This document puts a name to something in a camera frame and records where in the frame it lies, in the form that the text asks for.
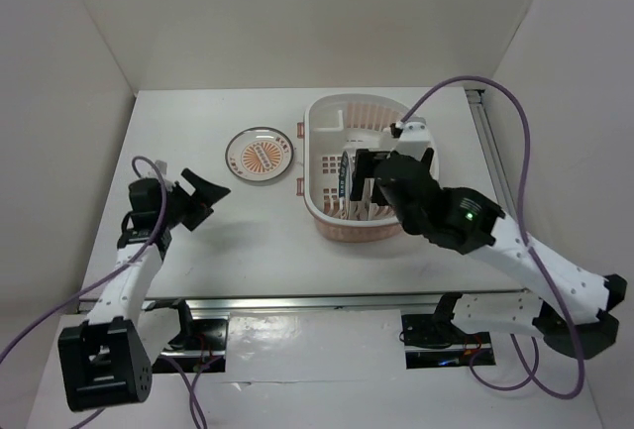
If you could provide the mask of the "plate with dark blue rim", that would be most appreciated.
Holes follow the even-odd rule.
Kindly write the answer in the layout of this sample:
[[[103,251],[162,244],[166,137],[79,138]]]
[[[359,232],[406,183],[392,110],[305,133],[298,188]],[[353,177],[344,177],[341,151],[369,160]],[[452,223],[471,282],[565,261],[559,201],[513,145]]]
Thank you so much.
[[[343,150],[340,162],[339,162],[339,174],[338,174],[338,199],[340,205],[340,217],[344,220],[349,218],[350,213],[350,156],[346,150]]]

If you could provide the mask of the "plate with red characters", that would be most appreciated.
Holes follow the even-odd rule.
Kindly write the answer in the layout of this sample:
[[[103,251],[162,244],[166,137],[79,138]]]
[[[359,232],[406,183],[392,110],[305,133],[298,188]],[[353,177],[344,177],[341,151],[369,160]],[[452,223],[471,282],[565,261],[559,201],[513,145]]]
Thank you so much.
[[[356,187],[357,194],[351,194],[350,218],[354,221],[366,221],[370,215],[371,185],[368,179]]]

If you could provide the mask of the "plate with orange sunburst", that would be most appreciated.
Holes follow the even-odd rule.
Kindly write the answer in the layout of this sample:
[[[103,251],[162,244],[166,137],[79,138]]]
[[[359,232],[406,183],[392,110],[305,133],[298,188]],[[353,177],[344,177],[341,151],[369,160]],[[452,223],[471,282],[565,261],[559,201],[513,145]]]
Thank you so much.
[[[266,183],[285,174],[294,161],[294,146],[281,131],[269,127],[245,129],[225,151],[229,171],[238,179]]]

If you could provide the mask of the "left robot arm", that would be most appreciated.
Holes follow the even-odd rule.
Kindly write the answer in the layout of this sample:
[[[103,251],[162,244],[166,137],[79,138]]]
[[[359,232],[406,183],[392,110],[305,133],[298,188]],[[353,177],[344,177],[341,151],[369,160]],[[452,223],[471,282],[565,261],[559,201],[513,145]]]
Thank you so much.
[[[152,389],[152,366],[162,350],[187,347],[195,324],[182,298],[145,302],[163,265],[171,231],[195,230],[225,198],[229,188],[186,168],[192,186],[165,182],[155,173],[129,186],[130,211],[121,223],[117,266],[85,319],[66,327],[57,340],[66,401],[80,412],[145,401]]]

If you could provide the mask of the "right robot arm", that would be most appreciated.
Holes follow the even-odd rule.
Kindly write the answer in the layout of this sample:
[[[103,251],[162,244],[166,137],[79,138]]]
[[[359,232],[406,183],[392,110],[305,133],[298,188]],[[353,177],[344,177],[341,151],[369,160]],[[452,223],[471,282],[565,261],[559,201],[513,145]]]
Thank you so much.
[[[431,318],[436,337],[453,342],[462,334],[519,334],[586,360],[611,347],[619,322],[610,312],[624,300],[626,280],[587,271],[523,237],[518,223],[480,192],[441,186],[431,175],[433,156],[433,150],[419,160],[358,150],[350,200],[360,200],[372,180],[372,202],[389,206],[406,234],[488,264],[524,289],[489,296],[443,294]]]

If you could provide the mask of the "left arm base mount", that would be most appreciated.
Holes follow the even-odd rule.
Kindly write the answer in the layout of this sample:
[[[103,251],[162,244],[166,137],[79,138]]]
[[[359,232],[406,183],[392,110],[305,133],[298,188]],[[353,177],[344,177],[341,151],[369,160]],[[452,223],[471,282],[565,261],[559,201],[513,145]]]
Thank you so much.
[[[190,374],[223,373],[226,370],[227,316],[195,319],[189,335],[178,335],[161,352]]]

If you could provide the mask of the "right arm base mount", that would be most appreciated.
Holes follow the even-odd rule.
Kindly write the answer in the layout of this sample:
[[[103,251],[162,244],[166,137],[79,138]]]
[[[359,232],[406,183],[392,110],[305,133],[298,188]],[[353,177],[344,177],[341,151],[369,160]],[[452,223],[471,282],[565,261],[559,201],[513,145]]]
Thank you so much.
[[[408,370],[494,366],[495,356],[486,332],[465,334],[433,322],[431,314],[402,314],[399,341],[404,345]]]

